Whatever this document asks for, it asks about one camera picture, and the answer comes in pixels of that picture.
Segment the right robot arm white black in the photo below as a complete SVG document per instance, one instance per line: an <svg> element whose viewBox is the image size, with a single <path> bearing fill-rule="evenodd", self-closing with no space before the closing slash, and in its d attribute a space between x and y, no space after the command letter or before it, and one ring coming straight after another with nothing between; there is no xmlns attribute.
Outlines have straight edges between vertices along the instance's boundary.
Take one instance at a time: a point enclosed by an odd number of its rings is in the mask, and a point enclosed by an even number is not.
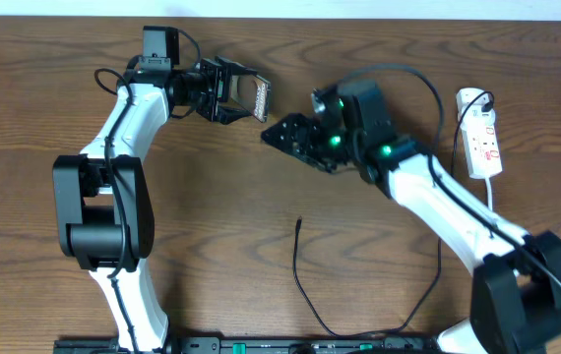
<svg viewBox="0 0 561 354"><path fill-rule="evenodd" d="M362 179L414 213L472 276L469 316L435 337L444 353L542 353L561 335L561 239L537 236L462 187L431 150L398 132L373 82L312 94L316 114L287 115L269 146L327 173L353 163Z"/></svg>

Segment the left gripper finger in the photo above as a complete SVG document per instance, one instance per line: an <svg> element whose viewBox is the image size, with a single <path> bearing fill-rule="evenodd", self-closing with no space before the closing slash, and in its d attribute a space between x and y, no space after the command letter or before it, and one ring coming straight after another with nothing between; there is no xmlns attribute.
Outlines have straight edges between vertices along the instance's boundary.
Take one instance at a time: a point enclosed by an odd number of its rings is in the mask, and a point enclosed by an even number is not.
<svg viewBox="0 0 561 354"><path fill-rule="evenodd" d="M225 70L226 76L228 78L232 78L236 76L258 75L258 72L255 69L246 67L238 62L229 60L225 57L217 56L216 61Z"/></svg>
<svg viewBox="0 0 561 354"><path fill-rule="evenodd" d="M214 114L214 121L222 125L229 125L241 118L250 116L251 113L247 110L219 105Z"/></svg>

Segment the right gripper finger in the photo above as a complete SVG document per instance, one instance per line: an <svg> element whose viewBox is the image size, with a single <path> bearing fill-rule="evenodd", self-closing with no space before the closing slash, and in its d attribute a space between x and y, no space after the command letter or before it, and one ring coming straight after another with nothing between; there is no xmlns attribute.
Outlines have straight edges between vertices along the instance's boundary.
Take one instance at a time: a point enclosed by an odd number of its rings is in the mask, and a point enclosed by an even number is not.
<svg viewBox="0 0 561 354"><path fill-rule="evenodd" d="M261 133L261 139L273 148L306 148L317 121L301 113L290 113Z"/></svg>
<svg viewBox="0 0 561 354"><path fill-rule="evenodd" d="M335 164L327 157L322 156L317 150L308 149L302 146L289 146L283 147L280 151L319 171L333 172L335 170Z"/></svg>

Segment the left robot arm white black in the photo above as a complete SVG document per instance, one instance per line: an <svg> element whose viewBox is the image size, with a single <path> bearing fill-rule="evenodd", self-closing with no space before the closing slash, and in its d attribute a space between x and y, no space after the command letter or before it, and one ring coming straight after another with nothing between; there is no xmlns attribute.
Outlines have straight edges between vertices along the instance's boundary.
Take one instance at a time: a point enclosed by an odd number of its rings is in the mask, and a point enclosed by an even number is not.
<svg viewBox="0 0 561 354"><path fill-rule="evenodd" d="M143 163L174 108L228 125L268 118L271 83L223 57L176 70L167 57L137 55L116 73L116 103L95 138L53 164L59 243L100 287L118 328L107 344L67 350L91 353L175 353L168 314L156 296L148 257L155 216Z"/></svg>

